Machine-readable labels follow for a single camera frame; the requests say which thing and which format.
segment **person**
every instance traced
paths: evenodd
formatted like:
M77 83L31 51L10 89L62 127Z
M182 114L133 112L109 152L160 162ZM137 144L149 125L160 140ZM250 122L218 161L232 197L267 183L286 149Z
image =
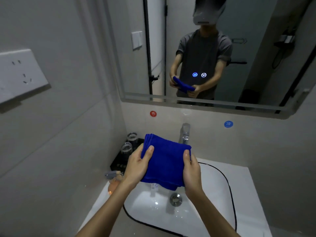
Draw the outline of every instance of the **person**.
M141 159L143 146L141 144L132 153L121 183L98 212L77 233L76 237L107 237L110 235L125 199L147 171L154 147L150 146L144 158ZM192 154L190 161L190 152L186 150L183 153L183 161L185 193L198 211L210 236L240 237L205 195L202 189L201 168L196 157Z
M193 21L200 29L185 35L170 68L171 87L179 89L173 77L195 88L178 97L214 100L215 90L227 62L231 61L233 45L228 36L217 30L216 23L224 12L226 0L196 0ZM182 63L180 75L178 68Z

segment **grout line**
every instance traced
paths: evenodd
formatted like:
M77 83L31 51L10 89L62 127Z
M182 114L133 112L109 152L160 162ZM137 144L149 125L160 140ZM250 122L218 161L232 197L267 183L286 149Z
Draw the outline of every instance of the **grout line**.
M79 119L81 116L83 116L86 112L88 112L90 109L92 109L94 106L96 106L98 103L100 103L103 99L105 99L108 95L110 95L113 91L109 91L108 94L105 94L102 99L98 100L95 104L93 104L91 107L89 107L86 111L84 111L81 115L77 116L75 119L73 119L68 125L66 125L65 127L63 127L59 132L57 132L55 135L53 135L51 138L49 138L46 142L44 142L43 144L41 144L38 148L36 148L34 151L32 151L30 154L28 154L27 156L25 156L24 158L22 158L20 161L18 161L17 163L15 163L12 167L10 167L7 171L5 171L3 174L0 175L0 179L2 177L4 177L7 173L9 173L11 170L13 170L15 167L17 167L19 164L21 164L24 160L26 160L30 155L32 155L34 152L36 152L37 150L39 150L40 148L42 148L46 143L48 143L51 139L53 139L55 136L57 136L59 133L61 133L63 130L65 130L68 126L70 126L73 122L75 122L77 119Z

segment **short sleeve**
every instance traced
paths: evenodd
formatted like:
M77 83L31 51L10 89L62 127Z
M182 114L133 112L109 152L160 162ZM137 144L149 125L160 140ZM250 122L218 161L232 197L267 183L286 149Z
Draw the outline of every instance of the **short sleeve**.
M189 33L187 35L185 35L184 37L181 38L180 43L179 43L179 47L178 50L176 51L176 55L178 54L183 54L186 48L186 45L190 39L190 37L194 34L194 32Z
M219 43L219 48L218 48L218 60L223 60L226 62L231 61L231 56L233 53L233 44L232 41L224 36Z

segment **electrical outlet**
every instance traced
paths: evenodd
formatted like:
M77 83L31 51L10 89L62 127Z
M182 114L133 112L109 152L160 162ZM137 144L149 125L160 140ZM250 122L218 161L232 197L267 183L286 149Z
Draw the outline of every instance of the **electrical outlet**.
M16 97L48 84L30 49L0 53L0 82L0 102L4 91Z

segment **blue round sticker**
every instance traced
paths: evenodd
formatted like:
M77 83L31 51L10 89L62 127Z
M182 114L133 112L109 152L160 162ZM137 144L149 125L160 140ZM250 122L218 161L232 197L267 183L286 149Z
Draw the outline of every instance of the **blue round sticker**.
M232 121L226 121L224 123L224 127L226 127L226 128L231 128L231 127L233 127L233 125L234 125L234 123Z

